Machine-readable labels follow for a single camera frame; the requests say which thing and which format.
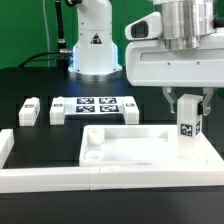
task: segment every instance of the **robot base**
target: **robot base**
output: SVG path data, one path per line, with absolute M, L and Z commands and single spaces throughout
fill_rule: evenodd
M 108 74 L 83 74 L 83 73 L 79 73 L 79 72 L 71 72 L 69 71 L 69 76 L 72 78 L 76 78 L 79 80 L 83 80 L 83 81 L 92 81 L 92 82 L 104 82 L 104 81 L 108 81 L 108 80 L 113 80 L 116 78 L 121 77 L 122 75 L 122 69 L 120 70 L 116 70 L 112 73 L 108 73 Z

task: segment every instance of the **metal cylinder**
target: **metal cylinder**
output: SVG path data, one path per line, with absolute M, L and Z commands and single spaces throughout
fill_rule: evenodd
M 214 33 L 214 0 L 183 0 L 155 5 L 162 15 L 167 50 L 200 47 L 200 37 Z

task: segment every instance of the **black cable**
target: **black cable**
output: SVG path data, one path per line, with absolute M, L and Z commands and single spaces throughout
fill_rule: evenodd
M 41 61 L 70 61 L 70 58 L 53 58 L 53 59 L 37 59 L 37 60 L 26 60 L 21 63 L 18 67 L 23 68 L 26 64 L 31 62 L 41 62 Z
M 60 50 L 61 48 L 66 48 L 61 0 L 55 0 L 55 8 L 56 8 L 57 27 L 58 27 L 58 49 Z
M 128 17 L 126 0 L 122 0 L 122 3 L 123 3 L 123 8 L 124 8 L 124 15 L 125 15 L 125 18 L 126 18 L 126 23 L 128 25 L 130 23 L 130 20 L 129 20 L 129 17 Z
M 59 53 L 60 53 L 59 51 L 47 51 L 47 52 L 43 52 L 43 53 L 40 53 L 40 54 L 35 54 L 35 55 L 27 58 L 26 61 L 32 60 L 32 59 L 35 59 L 35 58 L 39 58 L 39 57 L 42 57 L 42 56 L 50 55 L 50 54 L 59 54 Z

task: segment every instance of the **cable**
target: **cable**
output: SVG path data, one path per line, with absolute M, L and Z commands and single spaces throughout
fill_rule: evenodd
M 124 15 L 125 15 L 125 18 L 126 18 L 126 23 L 128 25 L 130 23 L 130 20 L 129 20 L 129 17 L 128 17 L 126 0 L 122 0 L 122 3 L 123 3 L 123 8 L 124 8 Z
M 39 57 L 43 57 L 43 56 L 46 56 L 46 55 L 52 55 L 52 54 L 59 54 L 60 52 L 59 51 L 49 51 L 49 52 L 43 52 L 43 53 L 40 53 L 40 54 L 35 54 L 29 58 L 27 58 L 24 62 L 22 62 L 21 64 L 18 65 L 18 67 L 21 67 L 21 65 L 23 65 L 25 62 L 27 61 L 31 61 L 35 58 L 39 58 Z
M 66 48 L 66 41 L 64 37 L 64 26 L 62 18 L 61 0 L 55 0 L 56 18 L 58 27 L 58 50 Z
M 42 56 L 46 56 L 46 55 L 51 55 L 51 54 L 60 54 L 60 51 L 47 51 L 47 52 L 43 52 L 43 53 L 40 53 L 40 54 L 35 54 L 35 55 L 27 58 L 26 61 L 32 60 L 32 59 L 35 59 L 35 58 L 39 58 L 39 57 L 42 57 Z
M 50 35 L 49 35 L 49 28 L 48 28 L 48 22 L 47 22 L 46 0 L 43 0 L 43 14 L 44 14 L 44 24 L 46 29 L 46 37 L 47 37 L 47 50 L 50 51 Z
M 37 59 L 37 60 L 27 60 L 21 63 L 18 67 L 23 68 L 26 64 L 31 62 L 41 62 L 41 61 L 70 61 L 70 58 L 54 58 L 54 59 Z

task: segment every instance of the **silver metal part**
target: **silver metal part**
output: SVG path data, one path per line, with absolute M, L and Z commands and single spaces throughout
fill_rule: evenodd
M 203 93 L 206 95 L 204 101 L 202 102 L 204 116 L 208 116 L 211 112 L 210 101 L 214 92 L 215 88 L 203 88 Z
M 173 87 L 163 87 L 163 94 L 170 103 L 171 113 L 176 113 L 175 103 L 177 102 L 177 96 Z
M 113 80 L 116 78 L 121 77 L 122 70 L 115 71 L 110 74 L 102 74 L 102 75 L 91 75 L 91 74 L 83 74 L 79 72 L 69 72 L 69 76 L 72 78 L 76 78 L 83 81 L 90 81 L 90 82 L 105 82 L 108 80 Z
M 200 47 L 200 36 L 214 33 L 214 0 L 183 0 L 155 5 L 162 15 L 167 50 Z

